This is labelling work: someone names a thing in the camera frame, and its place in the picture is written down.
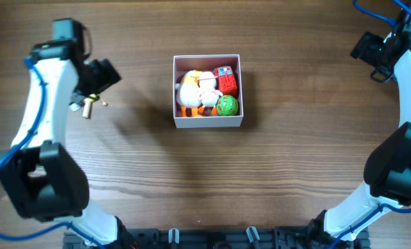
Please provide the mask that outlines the yellow rattle drum toy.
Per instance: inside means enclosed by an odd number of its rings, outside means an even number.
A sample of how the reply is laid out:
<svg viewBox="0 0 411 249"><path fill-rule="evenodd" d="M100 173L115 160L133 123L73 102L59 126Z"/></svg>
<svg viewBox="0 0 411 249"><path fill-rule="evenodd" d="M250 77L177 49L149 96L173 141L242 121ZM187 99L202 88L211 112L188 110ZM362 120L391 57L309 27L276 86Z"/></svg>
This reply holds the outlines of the yellow rattle drum toy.
<svg viewBox="0 0 411 249"><path fill-rule="evenodd" d="M85 97L84 99L84 106L83 106L83 112L82 112L82 117L85 119L90 119L92 110L93 110L93 103L100 100L102 105L104 107L107 107L109 104L102 98L100 94L91 94L88 97Z"/></svg>

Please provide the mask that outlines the white plush duck yellow hat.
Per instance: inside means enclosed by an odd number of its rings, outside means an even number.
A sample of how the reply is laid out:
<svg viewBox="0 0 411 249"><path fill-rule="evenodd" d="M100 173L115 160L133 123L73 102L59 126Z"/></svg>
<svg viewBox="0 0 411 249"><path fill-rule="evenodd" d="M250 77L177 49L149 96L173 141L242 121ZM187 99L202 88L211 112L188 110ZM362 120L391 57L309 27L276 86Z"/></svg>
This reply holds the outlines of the white plush duck yellow hat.
<svg viewBox="0 0 411 249"><path fill-rule="evenodd" d="M186 118L187 109L191 109L192 117L201 117L199 115L199 78L201 71L188 71L182 78L180 83L175 84L176 102L181 107L181 116Z"/></svg>

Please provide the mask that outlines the white duck with pink hat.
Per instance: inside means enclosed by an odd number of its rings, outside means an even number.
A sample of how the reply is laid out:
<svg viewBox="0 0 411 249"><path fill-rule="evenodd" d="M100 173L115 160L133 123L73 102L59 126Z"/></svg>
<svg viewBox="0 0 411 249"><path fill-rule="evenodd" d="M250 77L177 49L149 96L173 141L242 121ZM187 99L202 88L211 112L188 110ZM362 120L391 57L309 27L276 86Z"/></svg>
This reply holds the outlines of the white duck with pink hat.
<svg viewBox="0 0 411 249"><path fill-rule="evenodd" d="M201 106L198 108L198 112L201 116L204 115L206 108L211 108L211 114L213 116L217 115L217 102L223 93L216 89L217 79L214 73L211 71L201 71L199 73L199 100L201 101Z"/></svg>

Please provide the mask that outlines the red toy fire truck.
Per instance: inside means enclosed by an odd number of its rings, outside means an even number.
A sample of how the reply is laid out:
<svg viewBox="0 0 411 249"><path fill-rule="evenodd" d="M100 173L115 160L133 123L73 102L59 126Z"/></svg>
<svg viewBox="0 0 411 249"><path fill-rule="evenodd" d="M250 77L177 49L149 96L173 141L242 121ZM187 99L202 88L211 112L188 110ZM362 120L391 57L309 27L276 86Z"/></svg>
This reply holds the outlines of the red toy fire truck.
<svg viewBox="0 0 411 249"><path fill-rule="evenodd" d="M224 95L237 97L238 83L230 66L221 66L216 68L214 70L214 76L217 78L218 89Z"/></svg>

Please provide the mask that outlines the green ball with red numbers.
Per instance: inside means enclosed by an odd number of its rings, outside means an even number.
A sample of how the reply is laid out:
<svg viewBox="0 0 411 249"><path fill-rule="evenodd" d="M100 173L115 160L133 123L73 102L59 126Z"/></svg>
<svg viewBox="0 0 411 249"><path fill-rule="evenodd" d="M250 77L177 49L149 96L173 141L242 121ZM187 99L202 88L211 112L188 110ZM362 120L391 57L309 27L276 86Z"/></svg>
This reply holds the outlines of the green ball with red numbers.
<svg viewBox="0 0 411 249"><path fill-rule="evenodd" d="M221 96L216 104L219 116L235 116L239 111L239 102L232 95Z"/></svg>

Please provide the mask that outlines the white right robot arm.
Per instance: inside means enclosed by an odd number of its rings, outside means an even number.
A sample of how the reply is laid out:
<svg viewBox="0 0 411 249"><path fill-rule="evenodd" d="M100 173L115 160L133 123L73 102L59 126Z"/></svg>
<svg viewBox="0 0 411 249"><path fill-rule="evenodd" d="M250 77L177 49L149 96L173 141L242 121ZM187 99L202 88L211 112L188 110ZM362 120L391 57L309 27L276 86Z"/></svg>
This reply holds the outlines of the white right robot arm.
<svg viewBox="0 0 411 249"><path fill-rule="evenodd" d="M399 88L399 127L369 156L363 182L339 205L322 211L304 231L308 247L353 248L359 234L389 212L411 213L411 3L395 0L401 11L389 19L360 6L362 13L385 21L387 37L365 33L351 52Z"/></svg>

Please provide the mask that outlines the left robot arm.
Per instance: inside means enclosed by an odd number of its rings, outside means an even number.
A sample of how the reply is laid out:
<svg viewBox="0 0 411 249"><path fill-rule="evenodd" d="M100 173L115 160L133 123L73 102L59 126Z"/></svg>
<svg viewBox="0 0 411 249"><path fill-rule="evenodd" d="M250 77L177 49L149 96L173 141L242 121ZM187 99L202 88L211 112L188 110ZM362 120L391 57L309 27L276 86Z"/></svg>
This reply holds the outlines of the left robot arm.
<svg viewBox="0 0 411 249"><path fill-rule="evenodd" d="M69 111L89 111L120 81L107 59L91 59L89 32L72 18L53 22L50 41L33 46L24 63L30 90L10 149L0 153L0 182L19 216L66 228L87 248L135 248L122 221L89 197L85 173L65 147Z"/></svg>

